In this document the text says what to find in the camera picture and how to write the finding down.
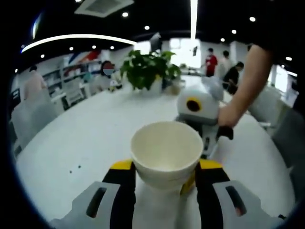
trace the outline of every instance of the potted plant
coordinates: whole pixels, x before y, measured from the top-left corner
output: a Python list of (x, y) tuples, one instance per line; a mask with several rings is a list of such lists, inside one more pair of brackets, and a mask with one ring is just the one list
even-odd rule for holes
[(173, 55), (175, 53), (170, 51), (143, 55), (139, 50), (132, 50), (120, 69), (121, 76), (126, 75), (133, 89), (159, 94), (162, 90), (162, 79), (173, 80), (181, 75), (180, 68), (170, 64)]

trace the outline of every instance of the plant pot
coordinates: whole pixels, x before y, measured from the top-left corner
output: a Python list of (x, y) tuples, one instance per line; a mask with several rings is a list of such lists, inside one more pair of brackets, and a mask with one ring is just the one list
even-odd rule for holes
[(161, 92), (162, 92), (162, 79), (161, 78), (157, 78), (153, 82), (153, 84), (149, 90), (147, 90), (146, 88), (143, 88), (141, 90), (141, 94), (143, 96), (158, 96), (161, 94)]

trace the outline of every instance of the white robot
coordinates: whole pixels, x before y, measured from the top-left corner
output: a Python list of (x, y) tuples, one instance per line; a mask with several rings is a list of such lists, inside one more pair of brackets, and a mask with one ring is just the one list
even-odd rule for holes
[(217, 77), (203, 78), (203, 84), (183, 89), (178, 97), (178, 117), (176, 121), (188, 124), (195, 129), (204, 142), (203, 158), (211, 156), (218, 138), (233, 139), (233, 130), (219, 127), (219, 101), (223, 100), (224, 90)]

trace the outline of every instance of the ceiling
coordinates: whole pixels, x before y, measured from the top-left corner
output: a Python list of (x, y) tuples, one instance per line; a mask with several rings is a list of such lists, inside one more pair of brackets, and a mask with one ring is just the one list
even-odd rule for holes
[[(101, 39), (65, 39), (48, 42), (20, 54), (21, 45), (29, 44), (41, 39), (66, 34), (100, 34), (128, 39), (139, 42), (148, 40), (156, 32), (168, 40), (172, 37), (190, 37), (191, 10), (190, 0), (134, 0), (134, 4), (127, 6), (106, 18), (88, 15), (79, 15), (74, 12), (82, 4), (75, 0), (45, 0), (27, 1), (24, 9), (18, 14), (22, 24), (18, 24), (18, 38), (16, 46), (19, 53), (16, 55), (15, 65), (20, 70), (33, 63), (41, 61), (41, 54), (45, 59), (73, 52), (82, 52), (92, 49), (109, 49), (114, 46), (120, 49), (128, 46), (121, 42)], [(268, 4), (267, 0), (198, 0), (197, 32), (196, 37), (202, 41), (220, 43), (225, 38), (225, 43), (237, 40), (250, 43), (254, 36), (255, 22), (249, 17), (255, 17), (258, 10)], [(128, 17), (122, 17), (123, 12), (128, 12)], [(35, 39), (32, 38), (31, 28), (40, 15)], [(284, 64), (293, 71), (293, 63)]]

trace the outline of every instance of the hand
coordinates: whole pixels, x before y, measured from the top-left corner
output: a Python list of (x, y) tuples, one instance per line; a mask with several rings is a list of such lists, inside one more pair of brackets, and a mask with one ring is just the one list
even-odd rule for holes
[(228, 104), (225, 107), (221, 107), (218, 115), (218, 125), (219, 126), (228, 126), (233, 128), (238, 123), (242, 114), (231, 104)]

